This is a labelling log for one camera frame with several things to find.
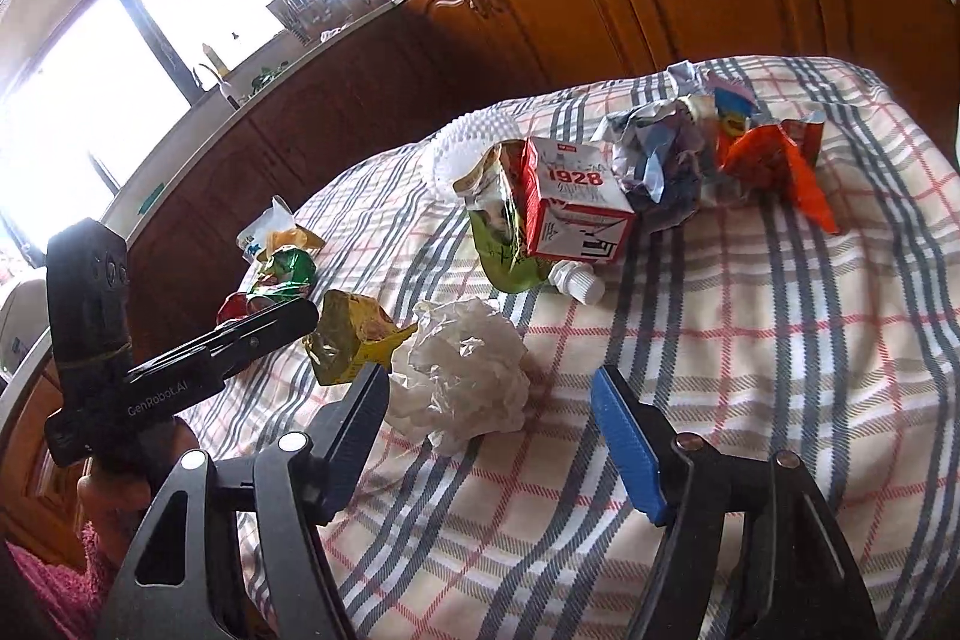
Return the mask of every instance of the crumpled wrapper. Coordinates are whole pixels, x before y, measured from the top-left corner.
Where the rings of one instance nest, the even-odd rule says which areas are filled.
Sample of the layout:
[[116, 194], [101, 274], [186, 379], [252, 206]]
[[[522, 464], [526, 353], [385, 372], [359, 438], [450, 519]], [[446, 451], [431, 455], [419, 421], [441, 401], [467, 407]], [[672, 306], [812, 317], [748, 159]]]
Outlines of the crumpled wrapper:
[[510, 319], [477, 298], [419, 302], [414, 313], [416, 335], [394, 354], [387, 423], [442, 456], [477, 434], [522, 429], [527, 349]]
[[291, 245], [301, 250], [323, 250], [326, 242], [294, 220], [286, 202], [274, 196], [271, 205], [259, 218], [237, 236], [237, 247], [250, 263], [267, 259], [281, 247]]
[[250, 290], [227, 297], [217, 313], [217, 325], [309, 296], [316, 274], [309, 253], [293, 245], [280, 247], [263, 263]]
[[349, 383], [367, 362], [390, 368], [397, 347], [416, 330], [400, 329], [376, 299], [359, 293], [328, 290], [323, 311], [313, 333], [304, 337], [304, 348], [317, 383]]

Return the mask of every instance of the snack bag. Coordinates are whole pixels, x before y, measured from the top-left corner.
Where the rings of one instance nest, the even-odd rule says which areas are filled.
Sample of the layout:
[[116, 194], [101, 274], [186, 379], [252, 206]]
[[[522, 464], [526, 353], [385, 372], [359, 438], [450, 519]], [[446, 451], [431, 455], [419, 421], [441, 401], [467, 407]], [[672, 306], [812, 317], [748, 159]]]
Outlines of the snack bag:
[[751, 188], [782, 194], [824, 231], [838, 234], [814, 173], [822, 136], [819, 118], [759, 125], [730, 145], [723, 172]]
[[538, 286], [553, 268], [527, 252], [524, 204], [518, 198], [523, 148], [520, 140], [493, 146], [473, 172], [453, 184], [467, 206], [484, 274], [504, 293]]
[[387, 370], [394, 351], [416, 332], [416, 323], [397, 328], [376, 299], [342, 290], [323, 295], [323, 311], [316, 330], [304, 337], [304, 348], [317, 383], [349, 383], [366, 362]]
[[217, 325], [309, 296], [316, 274], [309, 253], [291, 245], [281, 247], [267, 259], [248, 292], [238, 290], [227, 297], [217, 313]]
[[296, 224], [293, 213], [280, 196], [274, 196], [270, 208], [237, 236], [237, 247], [250, 263], [264, 263], [286, 245], [301, 250], [323, 250], [325, 244], [312, 231]]

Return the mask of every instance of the plastic bag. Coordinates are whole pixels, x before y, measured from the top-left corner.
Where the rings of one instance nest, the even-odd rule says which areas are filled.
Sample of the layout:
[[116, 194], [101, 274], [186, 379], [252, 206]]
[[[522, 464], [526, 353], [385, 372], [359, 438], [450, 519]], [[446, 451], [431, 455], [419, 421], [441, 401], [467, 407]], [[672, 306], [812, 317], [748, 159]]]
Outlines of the plastic bag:
[[312, 231], [296, 224], [293, 213], [280, 196], [274, 196], [270, 208], [237, 236], [237, 247], [249, 263], [265, 263], [287, 245], [301, 250], [323, 250], [325, 244]]
[[452, 456], [477, 434], [517, 432], [530, 381], [527, 349], [496, 302], [414, 306], [416, 335], [394, 353], [385, 420], [411, 442]]

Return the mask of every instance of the white tissue paper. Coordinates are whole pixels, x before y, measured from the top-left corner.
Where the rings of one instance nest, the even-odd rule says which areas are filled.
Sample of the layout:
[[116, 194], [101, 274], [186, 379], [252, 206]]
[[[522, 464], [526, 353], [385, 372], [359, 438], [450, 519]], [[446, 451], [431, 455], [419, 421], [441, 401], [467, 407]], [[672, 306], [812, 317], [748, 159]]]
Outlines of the white tissue paper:
[[477, 434], [522, 429], [527, 349], [496, 301], [419, 302], [414, 313], [416, 333], [392, 357], [387, 423], [440, 456]]

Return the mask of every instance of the blue gripper pad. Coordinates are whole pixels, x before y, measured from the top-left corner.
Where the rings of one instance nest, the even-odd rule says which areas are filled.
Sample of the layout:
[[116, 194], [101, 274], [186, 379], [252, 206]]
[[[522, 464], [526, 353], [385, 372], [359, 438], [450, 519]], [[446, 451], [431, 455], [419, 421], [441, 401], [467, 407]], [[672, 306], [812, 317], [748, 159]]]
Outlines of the blue gripper pad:
[[590, 405], [630, 501], [652, 524], [664, 525], [669, 507], [659, 483], [659, 461], [604, 367], [593, 375]]

